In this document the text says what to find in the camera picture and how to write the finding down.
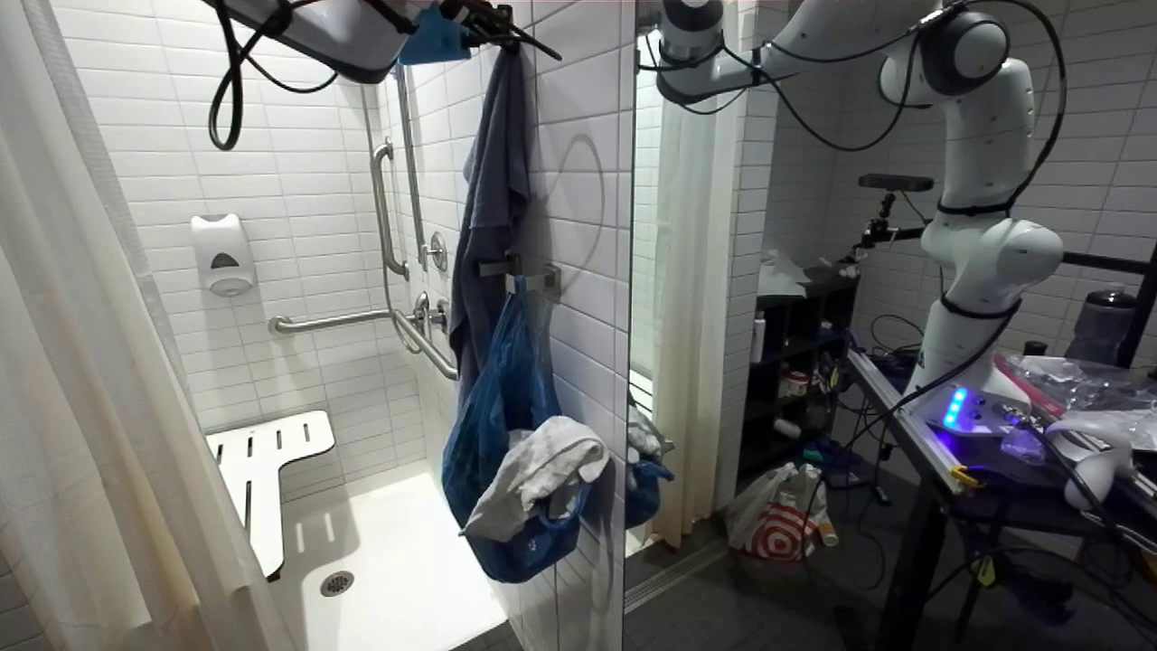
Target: plastic bag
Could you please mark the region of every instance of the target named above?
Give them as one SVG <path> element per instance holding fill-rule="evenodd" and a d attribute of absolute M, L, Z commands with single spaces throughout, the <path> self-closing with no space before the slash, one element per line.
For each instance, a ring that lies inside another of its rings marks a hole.
<path fill-rule="evenodd" d="M 835 547 L 827 486 L 817 465 L 774 465 L 726 505 L 726 542 L 766 560 L 808 560 Z"/>
<path fill-rule="evenodd" d="M 1157 407 L 1070 407 L 1054 429 L 1081 429 L 1131 450 L 1157 450 Z"/>
<path fill-rule="evenodd" d="M 538 429 L 541 419 L 562 414 L 546 339 L 546 315 L 523 292 L 509 292 L 491 335 L 487 364 L 481 367 L 458 424 L 443 450 L 443 491 L 458 524 L 468 524 L 481 491 L 497 482 L 509 450 L 509 429 Z M 534 505 L 523 531 L 509 542 L 468 540 L 481 571 L 497 583 L 523 583 L 568 558 L 579 542 L 579 517 L 591 484 L 579 486 L 566 517 Z"/>

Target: grab bar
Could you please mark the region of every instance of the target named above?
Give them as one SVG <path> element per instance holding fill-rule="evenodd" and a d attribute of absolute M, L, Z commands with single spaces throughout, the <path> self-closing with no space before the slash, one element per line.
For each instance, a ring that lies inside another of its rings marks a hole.
<path fill-rule="evenodd" d="M 433 367 L 444 380 L 458 380 L 458 364 L 450 360 L 410 317 L 393 317 L 393 310 L 363 310 L 363 315 L 343 315 L 343 317 L 320 317 L 320 323 L 294 323 L 294 317 L 269 317 L 270 331 L 311 331 L 311 329 L 338 329 L 338 326 L 356 326 L 356 323 L 378 323 L 392 317 L 421 351 L 433 360 Z"/>
<path fill-rule="evenodd" d="M 444 374 L 444 380 L 458 380 L 458 364 L 450 360 L 412 323 L 393 317 L 399 329 L 410 331 L 410 339 L 417 339 L 422 347 L 422 353 L 429 356 L 429 364 Z"/>
<path fill-rule="evenodd" d="M 373 216 L 378 216 L 379 244 L 382 244 L 382 262 L 393 273 L 410 279 L 410 266 L 399 259 L 393 235 L 392 235 L 392 208 L 386 208 L 386 185 L 382 185 L 386 160 L 393 160 L 392 144 L 382 144 L 379 153 L 370 154 Z"/>
<path fill-rule="evenodd" d="M 404 66 L 399 66 L 399 104 L 403 104 L 403 149 L 404 149 L 404 178 L 410 178 L 410 214 L 412 214 L 412 239 L 417 239 L 417 251 L 421 251 L 421 262 L 422 269 L 429 266 L 428 262 L 428 222 L 422 222 L 422 202 L 421 202 L 421 165 L 412 162 L 412 138 L 410 138 L 410 89 L 404 89 Z"/>
<path fill-rule="evenodd" d="M 363 310 L 363 315 L 320 317 L 320 323 L 269 317 L 269 329 L 270 331 L 311 331 L 311 329 L 338 329 L 338 326 L 378 323 L 378 317 L 392 317 L 392 310 Z"/>

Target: white tile wall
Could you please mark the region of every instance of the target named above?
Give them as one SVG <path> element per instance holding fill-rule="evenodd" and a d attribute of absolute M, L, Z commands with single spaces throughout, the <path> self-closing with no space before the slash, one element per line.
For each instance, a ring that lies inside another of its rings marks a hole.
<path fill-rule="evenodd" d="M 651 71 L 638 75 L 638 200 L 633 200 L 633 269 L 629 269 L 629 364 L 655 372 L 655 295 L 658 295 L 658 160 L 664 96 Z"/>
<path fill-rule="evenodd" d="M 53 0 L 81 79 L 129 200 L 175 323 L 204 429 L 328 407 L 338 447 L 285 468 L 285 499 L 428 460 L 421 374 L 382 323 L 269 331 L 269 317 L 338 317 L 382 304 L 382 269 L 356 81 L 281 95 L 247 75 L 234 153 L 205 142 L 226 69 L 220 32 L 197 0 Z M 256 59 L 291 81 L 327 69 L 275 44 Z M 192 259 L 192 214 L 241 214 L 256 289 L 209 295 Z"/>
<path fill-rule="evenodd" d="M 1157 241 L 1157 194 L 1152 185 L 1152 110 L 1157 110 L 1157 2 L 1140 0 L 1068 0 L 1043 2 L 1062 32 L 1070 60 L 1070 110 L 1068 128 L 1039 174 L 1033 188 L 1020 202 L 1020 216 L 1033 216 L 1055 228 L 1070 250 L 1096 250 L 1114 256 L 1146 256 Z M 1002 9 L 1013 27 L 1013 54 L 1033 66 L 1043 114 L 1039 132 L 1048 128 L 1055 110 L 1055 75 L 1054 54 L 1039 25 L 1023 15 Z M 852 66 L 839 75 L 844 89 L 814 100 L 820 121 L 839 109 L 835 132 L 844 142 L 872 138 L 889 109 L 876 96 L 876 69 Z M 817 165 L 810 153 L 776 154 L 774 165 L 774 207 L 802 202 L 801 194 L 832 194 L 801 208 L 808 216 L 788 216 L 801 239 L 810 239 L 802 251 L 839 256 L 856 239 L 856 228 L 880 208 L 880 191 L 856 188 L 869 168 L 889 174 L 942 174 L 945 154 L 945 118 L 942 110 L 907 110 L 901 128 L 863 154 L 835 154 L 835 174 Z M 1079 266 L 1058 266 L 1046 286 L 1027 292 L 1023 310 L 1010 326 L 1002 347 L 1020 351 L 1023 339 L 1046 339 L 1062 351 L 1081 301 L 1092 286 L 1120 283 L 1137 286 L 1130 273 L 1096 273 Z M 869 326 L 876 315 L 897 310 L 907 317 L 925 317 L 925 304 L 936 295 L 936 262 L 921 256 L 916 241 L 885 244 L 863 262 L 863 286 L 856 304 L 856 323 Z M 1157 339 L 1146 335 L 1140 351 L 1140 367 L 1157 360 Z"/>
<path fill-rule="evenodd" d="M 541 235 L 534 244 L 550 251 L 568 286 L 550 326 L 558 389 L 566 411 L 602 429 L 619 461 L 604 482 L 602 517 L 581 531 L 579 552 L 558 571 L 503 589 L 503 601 L 523 647 L 614 651 L 622 642 L 622 505 L 611 495 L 619 495 L 627 439 L 633 7 L 521 0 L 514 16 L 566 54 L 566 60 L 550 60 L 529 51 L 534 181 L 529 228 Z M 410 69 L 421 208 L 428 235 L 450 244 L 463 222 L 463 165 L 491 60 L 497 54 L 481 51 L 458 66 Z M 403 142 L 393 85 L 382 85 L 379 96 L 392 121 L 386 138 Z M 403 174 L 392 185 L 403 214 L 399 241 L 410 244 L 410 188 Z M 421 269 L 417 292 L 450 301 L 450 273 Z M 433 374 L 422 374 L 422 389 L 453 401 L 453 385 Z"/>

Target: blue fabric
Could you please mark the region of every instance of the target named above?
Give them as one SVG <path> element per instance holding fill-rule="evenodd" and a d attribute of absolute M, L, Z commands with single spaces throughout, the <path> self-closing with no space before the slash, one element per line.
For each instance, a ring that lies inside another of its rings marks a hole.
<path fill-rule="evenodd" d="M 541 419 L 562 414 L 541 331 L 546 315 L 538 315 L 523 292 L 505 295 L 487 364 L 443 456 L 444 501 L 458 524 L 468 524 L 473 501 L 497 482 L 509 450 L 509 429 L 538 429 Z M 546 517 L 546 501 L 534 505 L 523 531 L 509 542 L 468 540 L 481 571 L 497 583 L 523 583 L 568 558 L 579 542 L 585 495 L 591 486 L 581 486 L 575 508 L 558 520 Z"/>
<path fill-rule="evenodd" d="M 472 191 L 453 269 L 450 344 L 458 360 L 463 397 L 487 360 L 491 329 L 503 310 L 503 266 L 517 250 L 521 216 L 533 200 L 529 154 L 523 66 L 517 45 L 505 45 L 497 60 L 468 165 Z"/>
<path fill-rule="evenodd" d="M 629 486 L 627 486 L 622 524 L 638 527 L 658 512 L 658 505 L 663 505 L 658 482 L 672 482 L 672 468 L 664 468 L 651 456 L 644 456 L 639 461 L 629 461 L 627 468 L 629 468 Z"/>
<path fill-rule="evenodd" d="M 458 60 L 472 59 L 468 27 L 443 15 L 437 2 L 417 15 L 417 32 L 403 45 L 404 66 L 429 66 L 429 60 Z"/>

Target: floor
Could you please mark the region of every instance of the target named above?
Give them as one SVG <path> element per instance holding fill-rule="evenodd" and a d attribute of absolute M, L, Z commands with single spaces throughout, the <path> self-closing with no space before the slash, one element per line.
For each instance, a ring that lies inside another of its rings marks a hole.
<path fill-rule="evenodd" d="M 913 484 L 881 477 L 889 505 L 869 501 L 869 491 L 832 495 L 832 517 L 844 542 L 814 565 L 764 565 L 725 547 L 717 520 L 700 524 L 685 548 L 651 547 L 627 565 L 627 651 L 856 651 L 835 626 L 835 608 L 852 609 L 863 636 L 872 636 L 901 531 L 907 524 Z M 1092 587 L 1073 565 L 1023 548 L 1043 574 L 1079 583 L 1070 601 L 1073 619 L 1068 626 L 1043 626 L 1020 608 L 1010 589 L 989 589 L 975 601 L 973 622 L 955 641 L 955 619 L 964 596 L 964 579 L 955 579 L 925 608 L 920 642 L 960 651 L 1152 651 L 1157 629 L 1140 626 L 1110 608 L 1101 587 Z M 951 536 L 945 547 L 942 574 L 963 560 L 963 547 Z M 1086 548 L 1086 566 L 1107 574 L 1130 565 L 1114 548 Z M 1157 622 L 1157 587 L 1125 579 L 1120 594 Z M 509 626 L 499 626 L 463 651 L 521 651 Z"/>
<path fill-rule="evenodd" d="M 356 583 L 321 596 L 333 571 Z M 305 651 L 450 651 L 505 622 L 429 473 L 285 505 L 270 589 Z"/>

